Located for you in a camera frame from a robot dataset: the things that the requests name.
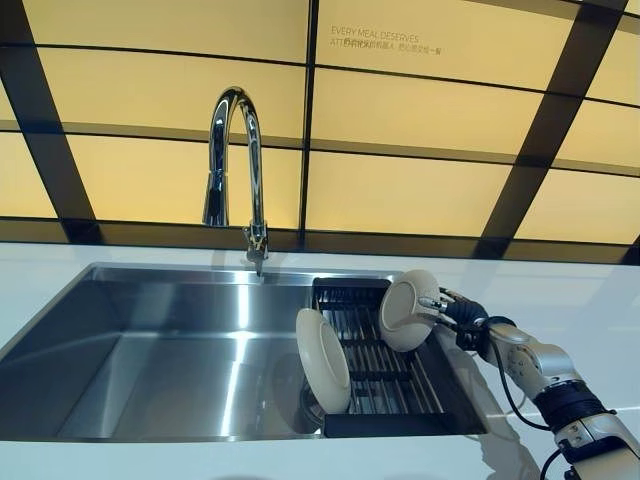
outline chrome faucet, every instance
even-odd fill
[[[209,180],[204,202],[203,222],[214,227],[229,226],[229,202],[227,194],[227,146],[229,128],[236,106],[240,106],[247,129],[249,145],[249,170],[251,175],[252,219],[242,229],[248,243],[247,260],[255,263],[258,276],[262,273],[262,262],[267,259],[268,235],[262,203],[262,153],[260,126],[253,102],[247,93],[238,87],[225,90],[211,119],[209,130]]]

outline stainless steel sink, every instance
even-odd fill
[[[0,350],[0,439],[317,436],[295,317],[318,275],[91,266]]]

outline white bowl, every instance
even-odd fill
[[[411,270],[400,275],[387,289],[380,306],[380,335],[390,348],[408,352],[418,348],[431,333],[432,325],[416,318],[415,323],[396,327],[395,324],[416,313],[438,315],[438,311],[423,307],[418,297],[440,299],[436,278],[426,270]]]
[[[316,400],[326,413],[344,413],[351,397],[347,359],[333,327],[320,312],[303,308],[296,318],[302,368]]]

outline dish rack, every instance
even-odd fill
[[[314,308],[335,329],[351,377],[349,408],[343,414],[325,414],[323,434],[484,433],[435,335],[407,353],[391,350],[381,339],[378,312],[389,285],[380,279],[314,280]]]

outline black cable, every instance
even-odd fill
[[[544,462],[544,465],[542,466],[542,470],[540,470],[540,480],[546,480],[547,470],[549,470],[549,466],[551,465],[551,463],[553,463],[553,461],[556,458],[558,458],[559,455],[560,455],[559,449],[553,452],[551,455],[549,455],[549,458],[547,458],[547,461]]]
[[[530,422],[529,420],[527,420],[522,416],[522,414],[520,413],[520,410],[518,410],[518,407],[516,406],[516,402],[514,402],[513,398],[511,397],[511,392],[509,392],[509,386],[507,385],[507,378],[504,374],[504,365],[502,364],[502,359],[500,358],[500,351],[498,350],[498,346],[496,345],[496,342],[493,340],[493,338],[491,338],[491,335],[489,335],[489,343],[491,343],[491,347],[493,348],[493,354],[496,357],[496,362],[498,362],[498,371],[500,372],[500,380],[502,381],[502,387],[504,388],[504,393],[507,395],[507,400],[509,400],[509,405],[511,406],[513,413],[516,414],[516,417],[518,417],[525,424],[529,425],[532,428],[537,428],[538,430],[545,430],[547,432],[551,431],[551,428],[549,428],[548,426],[539,425],[537,423]]]

